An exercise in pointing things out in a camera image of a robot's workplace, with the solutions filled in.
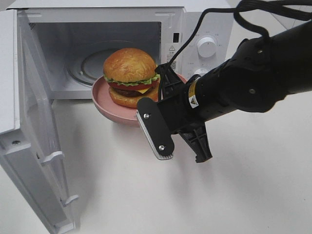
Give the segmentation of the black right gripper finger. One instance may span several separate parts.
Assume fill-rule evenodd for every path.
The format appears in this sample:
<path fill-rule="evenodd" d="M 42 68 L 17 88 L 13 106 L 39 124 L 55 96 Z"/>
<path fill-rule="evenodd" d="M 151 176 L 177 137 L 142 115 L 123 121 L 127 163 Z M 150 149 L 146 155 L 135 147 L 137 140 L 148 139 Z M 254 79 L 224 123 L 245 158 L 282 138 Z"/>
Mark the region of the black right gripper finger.
<path fill-rule="evenodd" d="M 177 131 L 195 153 L 196 163 L 202 163 L 213 157 L 204 122 L 195 123 Z"/>
<path fill-rule="evenodd" d="M 158 100 L 176 95 L 186 83 L 186 80 L 179 74 L 176 74 L 172 67 L 166 63 L 159 65 L 156 68 L 156 73 L 160 75 Z"/>

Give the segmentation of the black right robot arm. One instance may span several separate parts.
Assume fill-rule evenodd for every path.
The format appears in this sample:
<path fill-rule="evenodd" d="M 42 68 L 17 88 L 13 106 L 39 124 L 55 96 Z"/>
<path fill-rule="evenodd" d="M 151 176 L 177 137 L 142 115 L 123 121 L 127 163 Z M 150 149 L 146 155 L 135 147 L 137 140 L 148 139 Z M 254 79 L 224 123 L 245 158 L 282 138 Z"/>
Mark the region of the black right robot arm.
<path fill-rule="evenodd" d="M 195 75 L 156 105 L 162 159 L 172 157 L 171 136 L 179 134 L 197 163 L 212 157 L 205 122 L 235 110 L 269 111 L 286 96 L 312 89 L 312 24 L 241 42 L 231 59 L 205 75 Z"/>

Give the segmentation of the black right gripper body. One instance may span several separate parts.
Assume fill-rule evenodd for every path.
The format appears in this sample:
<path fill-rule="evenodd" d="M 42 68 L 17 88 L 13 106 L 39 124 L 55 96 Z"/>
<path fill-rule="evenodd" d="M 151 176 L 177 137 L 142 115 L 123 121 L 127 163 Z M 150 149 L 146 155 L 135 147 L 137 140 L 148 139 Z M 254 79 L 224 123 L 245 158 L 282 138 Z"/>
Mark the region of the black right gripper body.
<path fill-rule="evenodd" d="M 172 132 L 190 130 L 208 120 L 234 111 L 216 92 L 209 94 L 199 75 L 192 76 L 185 86 L 169 99 L 168 125 Z"/>

